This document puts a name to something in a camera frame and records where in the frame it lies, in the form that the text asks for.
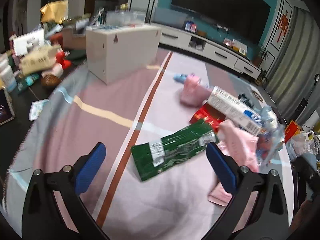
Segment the clear plastic bag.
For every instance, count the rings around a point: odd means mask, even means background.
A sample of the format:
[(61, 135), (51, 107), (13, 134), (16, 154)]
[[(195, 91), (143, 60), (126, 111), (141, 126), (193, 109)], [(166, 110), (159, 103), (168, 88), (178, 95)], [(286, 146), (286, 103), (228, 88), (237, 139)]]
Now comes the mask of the clear plastic bag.
[(285, 142), (284, 125), (280, 124), (271, 106), (260, 111), (262, 129), (258, 135), (256, 156), (259, 166), (267, 165)]

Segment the green snack wrapper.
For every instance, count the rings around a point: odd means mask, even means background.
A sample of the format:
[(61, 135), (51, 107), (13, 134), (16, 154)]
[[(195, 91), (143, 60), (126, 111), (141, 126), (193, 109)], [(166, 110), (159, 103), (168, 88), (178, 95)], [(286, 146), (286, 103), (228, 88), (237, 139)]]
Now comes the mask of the green snack wrapper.
[(203, 119), (161, 139), (131, 147), (141, 181), (149, 180), (162, 172), (203, 152), (211, 142), (219, 139)]

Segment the white blue carton box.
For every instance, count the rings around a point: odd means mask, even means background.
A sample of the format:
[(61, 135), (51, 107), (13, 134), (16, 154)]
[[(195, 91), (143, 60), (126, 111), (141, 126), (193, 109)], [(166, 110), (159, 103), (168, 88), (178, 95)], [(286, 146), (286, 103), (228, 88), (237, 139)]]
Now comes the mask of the white blue carton box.
[(220, 87), (213, 88), (207, 103), (252, 135), (260, 134), (261, 116)]

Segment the red snack package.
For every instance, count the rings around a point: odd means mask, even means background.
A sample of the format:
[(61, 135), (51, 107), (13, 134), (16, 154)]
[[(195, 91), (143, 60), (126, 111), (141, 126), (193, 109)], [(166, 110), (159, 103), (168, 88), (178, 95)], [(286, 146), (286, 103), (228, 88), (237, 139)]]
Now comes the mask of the red snack package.
[(220, 111), (205, 103), (200, 109), (198, 109), (189, 123), (194, 124), (200, 119), (203, 119), (205, 123), (209, 124), (215, 133), (219, 131), (220, 123), (225, 120), (226, 116)]

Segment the pink plastic bag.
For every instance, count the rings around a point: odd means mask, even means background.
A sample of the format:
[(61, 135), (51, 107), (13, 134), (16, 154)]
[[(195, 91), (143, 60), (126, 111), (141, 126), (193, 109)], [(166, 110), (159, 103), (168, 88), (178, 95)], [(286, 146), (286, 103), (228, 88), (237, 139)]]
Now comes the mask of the pink plastic bag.
[(186, 77), (180, 93), (180, 102), (190, 107), (200, 107), (209, 98), (213, 86), (201, 82), (201, 78), (190, 74)]

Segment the blue quilted cloth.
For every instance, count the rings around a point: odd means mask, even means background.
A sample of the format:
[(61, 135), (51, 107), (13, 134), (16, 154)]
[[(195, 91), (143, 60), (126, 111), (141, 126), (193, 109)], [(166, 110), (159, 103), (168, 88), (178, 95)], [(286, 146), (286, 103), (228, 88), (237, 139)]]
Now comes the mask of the blue quilted cloth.
[(185, 74), (175, 74), (174, 75), (174, 80), (178, 83), (184, 84), (186, 79), (187, 79), (187, 75)]

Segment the small pink card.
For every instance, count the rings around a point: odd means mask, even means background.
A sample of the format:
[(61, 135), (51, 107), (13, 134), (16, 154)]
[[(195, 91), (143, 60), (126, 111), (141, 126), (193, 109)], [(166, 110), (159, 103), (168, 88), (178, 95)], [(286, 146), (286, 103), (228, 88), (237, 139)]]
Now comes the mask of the small pink card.
[(230, 202), (232, 195), (225, 191), (219, 182), (208, 194), (208, 200), (214, 204), (226, 207)]

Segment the white plastic bag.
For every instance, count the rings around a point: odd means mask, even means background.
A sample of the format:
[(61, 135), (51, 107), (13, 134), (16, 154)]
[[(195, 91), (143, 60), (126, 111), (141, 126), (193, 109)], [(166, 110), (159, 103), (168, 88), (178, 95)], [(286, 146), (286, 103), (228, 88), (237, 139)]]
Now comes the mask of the white plastic bag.
[(313, 132), (294, 135), (285, 145), (291, 162), (305, 153), (317, 154)]

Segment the potted plant by cabinet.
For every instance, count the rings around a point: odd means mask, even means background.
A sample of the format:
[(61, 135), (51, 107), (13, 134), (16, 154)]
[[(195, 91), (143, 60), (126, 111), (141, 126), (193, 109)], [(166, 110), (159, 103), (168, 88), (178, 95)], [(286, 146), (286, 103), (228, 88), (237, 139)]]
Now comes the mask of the potted plant by cabinet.
[(258, 78), (255, 80), (255, 84), (263, 87), (263, 85), (267, 85), (268, 83), (269, 79), (267, 78), (267, 71), (262, 69)]

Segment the beige snack bag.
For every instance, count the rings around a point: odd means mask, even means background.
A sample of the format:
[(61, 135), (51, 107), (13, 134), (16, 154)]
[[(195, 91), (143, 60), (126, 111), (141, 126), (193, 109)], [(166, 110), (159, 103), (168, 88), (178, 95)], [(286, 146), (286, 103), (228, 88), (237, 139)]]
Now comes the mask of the beige snack bag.
[(62, 50), (59, 44), (38, 47), (20, 61), (20, 71), (24, 76), (52, 68), (56, 55)]

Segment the white storage box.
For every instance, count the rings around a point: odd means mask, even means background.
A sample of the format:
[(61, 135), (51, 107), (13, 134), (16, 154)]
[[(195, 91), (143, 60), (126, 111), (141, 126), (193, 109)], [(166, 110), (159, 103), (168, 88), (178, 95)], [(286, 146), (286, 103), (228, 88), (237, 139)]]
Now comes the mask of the white storage box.
[(87, 68), (105, 84), (121, 79), (154, 61), (161, 35), (150, 24), (88, 27)]

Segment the red Chinese knot decoration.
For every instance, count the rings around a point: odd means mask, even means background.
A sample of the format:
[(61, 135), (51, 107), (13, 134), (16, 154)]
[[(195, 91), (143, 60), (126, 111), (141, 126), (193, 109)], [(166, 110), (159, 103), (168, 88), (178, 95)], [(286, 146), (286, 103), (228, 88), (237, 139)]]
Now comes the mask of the red Chinese knot decoration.
[(289, 18), (288, 18), (288, 11), (285, 10), (285, 13), (281, 16), (279, 23), (278, 23), (278, 30), (279, 30), (279, 35), (277, 38), (277, 43), (280, 41), (281, 37), (285, 37), (288, 27), (289, 27)]

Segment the white TV cabinet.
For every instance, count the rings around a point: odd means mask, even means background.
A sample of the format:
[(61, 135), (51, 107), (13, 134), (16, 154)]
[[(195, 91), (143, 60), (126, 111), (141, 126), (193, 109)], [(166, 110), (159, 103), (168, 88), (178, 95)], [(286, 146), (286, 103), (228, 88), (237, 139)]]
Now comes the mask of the white TV cabinet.
[(161, 28), (160, 44), (162, 45), (199, 55), (253, 79), (257, 79), (261, 73), (261, 70), (249, 60), (225, 46), (177, 28), (158, 23), (152, 23), (152, 25)]

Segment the clear plastic container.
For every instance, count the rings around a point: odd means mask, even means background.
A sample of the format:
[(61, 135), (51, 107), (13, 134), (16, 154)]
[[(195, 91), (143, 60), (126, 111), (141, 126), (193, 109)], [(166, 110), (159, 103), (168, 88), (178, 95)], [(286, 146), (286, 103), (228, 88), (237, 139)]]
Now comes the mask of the clear plastic container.
[(146, 13), (138, 11), (108, 11), (106, 14), (106, 25), (126, 26), (140, 25), (145, 22)]

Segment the black flat screen television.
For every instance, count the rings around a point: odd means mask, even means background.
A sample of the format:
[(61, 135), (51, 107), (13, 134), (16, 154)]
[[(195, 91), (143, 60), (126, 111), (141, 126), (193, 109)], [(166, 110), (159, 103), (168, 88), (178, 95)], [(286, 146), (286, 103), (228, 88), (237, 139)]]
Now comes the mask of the black flat screen television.
[(263, 0), (172, 0), (175, 7), (196, 12), (258, 44), (271, 7)]

